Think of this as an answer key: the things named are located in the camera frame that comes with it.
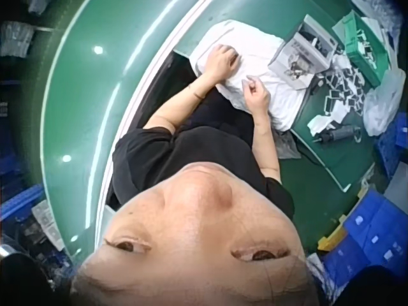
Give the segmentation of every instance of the hand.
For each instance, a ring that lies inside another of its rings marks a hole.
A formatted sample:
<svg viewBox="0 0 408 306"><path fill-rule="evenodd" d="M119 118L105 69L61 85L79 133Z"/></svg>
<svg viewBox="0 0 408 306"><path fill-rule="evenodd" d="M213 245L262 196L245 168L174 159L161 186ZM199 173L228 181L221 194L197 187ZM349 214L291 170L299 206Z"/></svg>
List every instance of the hand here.
<svg viewBox="0 0 408 306"><path fill-rule="evenodd" d="M247 76L250 80L242 80L245 102L252 116L268 115L270 93L265 88L260 78L256 76Z"/></svg>
<svg viewBox="0 0 408 306"><path fill-rule="evenodd" d="M237 51L226 45L218 45L211 51L205 65L205 74L215 84L231 77L240 64L240 56Z"/></svg>

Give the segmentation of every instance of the nose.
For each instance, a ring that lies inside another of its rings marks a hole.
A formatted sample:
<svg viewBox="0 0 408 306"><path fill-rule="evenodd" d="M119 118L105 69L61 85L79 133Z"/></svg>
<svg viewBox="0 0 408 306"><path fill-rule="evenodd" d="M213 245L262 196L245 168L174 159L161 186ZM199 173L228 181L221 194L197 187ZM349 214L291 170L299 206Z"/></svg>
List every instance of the nose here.
<svg viewBox="0 0 408 306"><path fill-rule="evenodd" d="M179 173L164 190L169 209L212 214L231 208L232 190L228 180L208 168L194 168Z"/></svg>

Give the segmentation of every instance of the lap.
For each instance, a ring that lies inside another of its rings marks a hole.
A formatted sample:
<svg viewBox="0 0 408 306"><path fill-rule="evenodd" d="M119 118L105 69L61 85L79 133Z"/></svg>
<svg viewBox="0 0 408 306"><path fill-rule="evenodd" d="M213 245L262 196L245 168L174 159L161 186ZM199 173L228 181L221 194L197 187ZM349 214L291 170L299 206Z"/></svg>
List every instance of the lap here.
<svg viewBox="0 0 408 306"><path fill-rule="evenodd" d="M186 131L199 126L211 126L237 136L252 147L254 121L252 116L233 108L216 88L212 89L187 122L178 131Z"/></svg>

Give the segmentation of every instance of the bracelet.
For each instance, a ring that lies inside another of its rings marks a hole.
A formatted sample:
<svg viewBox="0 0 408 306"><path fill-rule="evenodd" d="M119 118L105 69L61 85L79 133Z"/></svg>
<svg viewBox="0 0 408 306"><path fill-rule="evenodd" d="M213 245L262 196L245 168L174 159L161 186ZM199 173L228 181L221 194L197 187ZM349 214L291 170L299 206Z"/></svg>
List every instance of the bracelet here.
<svg viewBox="0 0 408 306"><path fill-rule="evenodd" d="M199 95L197 95L192 89L191 89L191 84L189 85L189 89L193 92L193 94L194 94L194 96L197 98L197 99L200 99L200 100L204 100L204 98L203 97L200 97Z"/></svg>

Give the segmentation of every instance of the wrist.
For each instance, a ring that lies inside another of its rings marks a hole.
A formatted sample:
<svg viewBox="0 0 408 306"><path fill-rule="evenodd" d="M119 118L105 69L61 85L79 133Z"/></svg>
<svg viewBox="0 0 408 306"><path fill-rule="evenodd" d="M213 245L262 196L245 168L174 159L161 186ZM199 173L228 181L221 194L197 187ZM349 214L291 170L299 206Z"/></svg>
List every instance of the wrist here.
<svg viewBox="0 0 408 306"><path fill-rule="evenodd" d="M203 82L207 84L208 86L214 87L216 86L220 80L218 80L215 76L213 76L211 73L204 72L200 78L203 79Z"/></svg>
<svg viewBox="0 0 408 306"><path fill-rule="evenodd" d="M252 118L254 119L254 124L269 124L270 118L268 111L260 110L252 112Z"/></svg>

